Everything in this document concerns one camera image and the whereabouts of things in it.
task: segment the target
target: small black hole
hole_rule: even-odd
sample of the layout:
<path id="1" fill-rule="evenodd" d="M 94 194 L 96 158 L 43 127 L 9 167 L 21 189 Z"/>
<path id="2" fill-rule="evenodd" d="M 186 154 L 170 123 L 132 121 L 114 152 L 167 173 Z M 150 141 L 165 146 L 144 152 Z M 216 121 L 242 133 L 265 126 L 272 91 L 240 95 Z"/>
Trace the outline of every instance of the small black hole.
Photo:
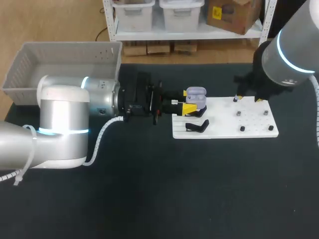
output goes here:
<path id="1" fill-rule="evenodd" d="M 105 115 L 106 110 L 99 110 L 100 115 Z"/>

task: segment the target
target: yellow label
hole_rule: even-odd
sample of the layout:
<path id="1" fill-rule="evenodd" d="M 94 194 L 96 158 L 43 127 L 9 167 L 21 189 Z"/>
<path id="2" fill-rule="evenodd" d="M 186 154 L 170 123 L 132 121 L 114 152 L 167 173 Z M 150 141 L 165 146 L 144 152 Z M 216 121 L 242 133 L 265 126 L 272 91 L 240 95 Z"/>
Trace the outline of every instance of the yellow label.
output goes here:
<path id="1" fill-rule="evenodd" d="M 221 7 L 217 7 L 217 6 L 213 7 L 213 18 L 217 20 L 221 20 Z"/>

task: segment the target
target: metal cylinder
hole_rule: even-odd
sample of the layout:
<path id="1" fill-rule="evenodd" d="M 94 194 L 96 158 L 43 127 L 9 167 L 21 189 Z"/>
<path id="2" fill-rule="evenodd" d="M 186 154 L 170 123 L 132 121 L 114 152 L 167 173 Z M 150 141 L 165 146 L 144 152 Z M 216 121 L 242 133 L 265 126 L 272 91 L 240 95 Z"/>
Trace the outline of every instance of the metal cylinder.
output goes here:
<path id="1" fill-rule="evenodd" d="M 79 87 L 50 86 L 41 95 L 40 128 L 30 167 L 73 168 L 87 156 L 89 93 Z M 0 169 L 22 168 L 33 147 L 31 131 L 0 122 Z"/>
<path id="2" fill-rule="evenodd" d="M 265 49 L 262 65 L 277 84 L 296 86 L 319 70 L 319 1 L 307 0 Z"/>
<path id="3" fill-rule="evenodd" d="M 114 79 L 91 77 L 44 76 L 37 89 L 38 104 L 41 105 L 42 89 L 51 85 L 77 86 L 86 89 L 90 94 L 90 114 L 95 116 L 114 117 L 119 113 L 118 93 L 120 83 Z"/>

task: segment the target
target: gray plastic basket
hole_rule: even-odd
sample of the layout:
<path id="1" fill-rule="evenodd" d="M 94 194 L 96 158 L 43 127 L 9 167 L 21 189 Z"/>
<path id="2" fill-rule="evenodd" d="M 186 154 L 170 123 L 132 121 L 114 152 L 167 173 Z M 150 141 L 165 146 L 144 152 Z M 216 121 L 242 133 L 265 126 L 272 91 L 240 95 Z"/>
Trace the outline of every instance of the gray plastic basket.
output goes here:
<path id="1" fill-rule="evenodd" d="M 2 86 L 16 105 L 37 105 L 45 75 L 118 79 L 121 42 L 27 42 L 17 52 Z"/>

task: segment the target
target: wooden floor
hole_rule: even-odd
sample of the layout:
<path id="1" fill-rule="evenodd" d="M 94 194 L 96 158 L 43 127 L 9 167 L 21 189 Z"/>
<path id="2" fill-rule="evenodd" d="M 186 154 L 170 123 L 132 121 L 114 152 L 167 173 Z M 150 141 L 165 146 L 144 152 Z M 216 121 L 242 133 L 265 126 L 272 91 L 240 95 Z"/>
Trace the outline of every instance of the wooden floor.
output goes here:
<path id="1" fill-rule="evenodd" d="M 94 41 L 106 27 L 102 0 L 0 0 L 0 85 L 16 52 L 26 41 Z M 107 31 L 98 38 L 108 41 Z M 202 41 L 196 55 L 122 57 L 122 63 L 206 64 L 251 62 L 256 43 Z M 11 100 L 0 92 L 0 120 Z"/>

